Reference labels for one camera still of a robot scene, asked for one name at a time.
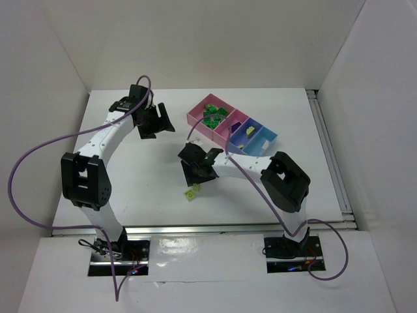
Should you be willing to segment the long green lego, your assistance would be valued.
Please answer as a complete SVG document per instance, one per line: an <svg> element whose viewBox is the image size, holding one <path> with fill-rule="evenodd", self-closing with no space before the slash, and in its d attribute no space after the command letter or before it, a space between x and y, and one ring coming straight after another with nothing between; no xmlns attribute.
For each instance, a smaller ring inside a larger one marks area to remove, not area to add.
<svg viewBox="0 0 417 313"><path fill-rule="evenodd" d="M218 126L219 122L210 119L205 119L203 120L203 124L206 127L209 127L210 129L214 130Z"/></svg>

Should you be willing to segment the dark blue lego brick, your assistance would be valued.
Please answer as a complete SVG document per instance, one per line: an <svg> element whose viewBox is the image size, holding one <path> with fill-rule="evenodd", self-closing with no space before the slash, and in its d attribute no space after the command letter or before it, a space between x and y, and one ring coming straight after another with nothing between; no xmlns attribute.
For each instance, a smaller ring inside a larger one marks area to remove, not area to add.
<svg viewBox="0 0 417 313"><path fill-rule="evenodd" d="M231 132L234 133L241 126L241 124L241 122L236 122L235 124L233 124L231 127Z"/></svg>

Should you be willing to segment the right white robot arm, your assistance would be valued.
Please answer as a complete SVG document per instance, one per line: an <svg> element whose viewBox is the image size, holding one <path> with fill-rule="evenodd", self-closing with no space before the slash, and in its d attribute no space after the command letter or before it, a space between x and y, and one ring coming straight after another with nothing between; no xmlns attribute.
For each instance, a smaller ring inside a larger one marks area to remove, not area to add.
<svg viewBox="0 0 417 313"><path fill-rule="evenodd" d="M295 254L304 248L309 237L306 197L311 180L288 154L248 156L220 148L205 152L188 142L178 157L188 186L221 177L248 180L283 227L286 249Z"/></svg>

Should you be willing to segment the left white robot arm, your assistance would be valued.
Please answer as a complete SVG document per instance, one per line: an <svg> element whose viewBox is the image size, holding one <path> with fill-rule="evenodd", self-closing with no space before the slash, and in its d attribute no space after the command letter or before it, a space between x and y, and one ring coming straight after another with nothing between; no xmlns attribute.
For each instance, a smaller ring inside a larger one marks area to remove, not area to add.
<svg viewBox="0 0 417 313"><path fill-rule="evenodd" d="M137 129L142 140L154 139L159 132L173 132L163 103L153 103L154 93L145 86L131 85L129 94L109 108L103 128L82 148L61 158L63 196L79 207L93 226L97 226L96 246L123 252L127 244L124 226L116 219L109 203L112 185L107 164L124 140Z"/></svg>

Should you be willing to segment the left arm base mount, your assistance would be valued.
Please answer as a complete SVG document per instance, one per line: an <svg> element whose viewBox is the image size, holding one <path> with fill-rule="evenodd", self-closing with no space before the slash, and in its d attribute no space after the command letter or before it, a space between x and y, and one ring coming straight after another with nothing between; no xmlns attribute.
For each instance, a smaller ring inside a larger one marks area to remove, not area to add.
<svg viewBox="0 0 417 313"><path fill-rule="evenodd" d="M110 251L101 247L98 241L90 243L84 239L78 241L80 246L91 249L88 276L111 276ZM147 276L149 273L149 238L127 241L122 252L113 251L116 276Z"/></svg>

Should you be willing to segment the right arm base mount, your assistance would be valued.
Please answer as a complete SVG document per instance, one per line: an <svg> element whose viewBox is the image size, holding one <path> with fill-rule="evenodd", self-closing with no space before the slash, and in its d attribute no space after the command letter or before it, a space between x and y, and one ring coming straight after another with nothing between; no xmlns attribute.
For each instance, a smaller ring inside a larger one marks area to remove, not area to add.
<svg viewBox="0 0 417 313"><path fill-rule="evenodd" d="M270 273L298 273L325 271L326 266L318 236L310 236L304 247L291 252L284 237L265 237L262 253L266 258L266 271Z"/></svg>

